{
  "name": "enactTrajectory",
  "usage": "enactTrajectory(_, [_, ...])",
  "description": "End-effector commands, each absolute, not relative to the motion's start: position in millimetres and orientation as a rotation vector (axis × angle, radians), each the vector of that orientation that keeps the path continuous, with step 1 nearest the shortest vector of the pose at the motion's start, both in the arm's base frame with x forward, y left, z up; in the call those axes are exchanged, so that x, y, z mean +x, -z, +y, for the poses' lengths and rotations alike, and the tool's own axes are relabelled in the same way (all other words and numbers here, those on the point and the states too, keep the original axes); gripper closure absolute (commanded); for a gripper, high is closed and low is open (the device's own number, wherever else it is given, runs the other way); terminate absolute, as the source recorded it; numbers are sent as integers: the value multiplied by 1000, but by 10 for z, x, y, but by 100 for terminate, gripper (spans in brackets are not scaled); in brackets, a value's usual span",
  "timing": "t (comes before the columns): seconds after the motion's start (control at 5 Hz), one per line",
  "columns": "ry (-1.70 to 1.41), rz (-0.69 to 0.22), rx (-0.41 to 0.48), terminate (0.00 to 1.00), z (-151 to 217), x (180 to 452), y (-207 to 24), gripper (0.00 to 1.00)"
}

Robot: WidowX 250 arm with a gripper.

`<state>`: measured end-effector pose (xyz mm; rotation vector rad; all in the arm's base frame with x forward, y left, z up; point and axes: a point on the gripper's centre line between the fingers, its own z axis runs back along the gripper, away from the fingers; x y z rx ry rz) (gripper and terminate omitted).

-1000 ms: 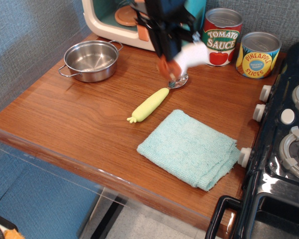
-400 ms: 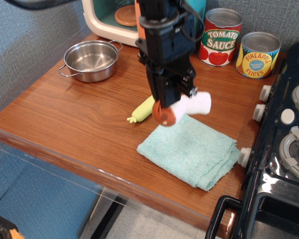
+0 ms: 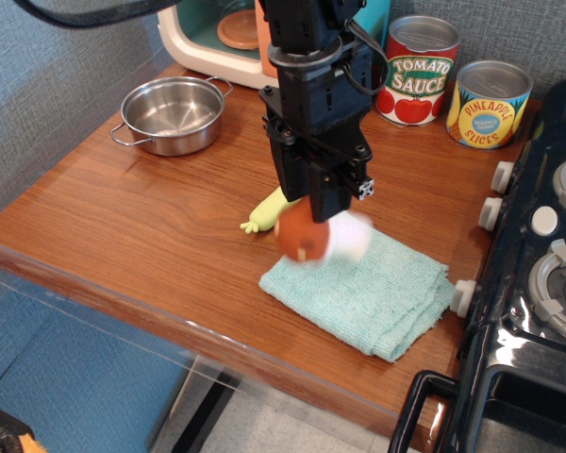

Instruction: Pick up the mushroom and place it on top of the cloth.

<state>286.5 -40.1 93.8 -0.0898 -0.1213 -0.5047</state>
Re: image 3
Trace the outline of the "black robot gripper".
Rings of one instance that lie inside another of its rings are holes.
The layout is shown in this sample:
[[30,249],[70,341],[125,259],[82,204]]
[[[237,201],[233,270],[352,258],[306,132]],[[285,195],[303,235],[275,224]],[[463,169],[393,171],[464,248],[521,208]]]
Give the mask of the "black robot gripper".
[[279,186],[290,202],[309,195],[313,221],[324,223],[374,190],[360,129],[374,95],[372,52],[358,39],[336,39],[305,55],[271,46],[268,57],[278,85],[259,96]]

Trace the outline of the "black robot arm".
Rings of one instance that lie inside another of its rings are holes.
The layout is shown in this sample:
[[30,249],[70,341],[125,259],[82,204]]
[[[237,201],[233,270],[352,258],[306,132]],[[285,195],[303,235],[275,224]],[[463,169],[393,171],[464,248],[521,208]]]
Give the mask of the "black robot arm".
[[285,198],[308,198],[323,223],[374,191],[360,124],[383,89],[372,81],[382,46],[355,17],[363,1],[263,1],[278,85],[259,96]]

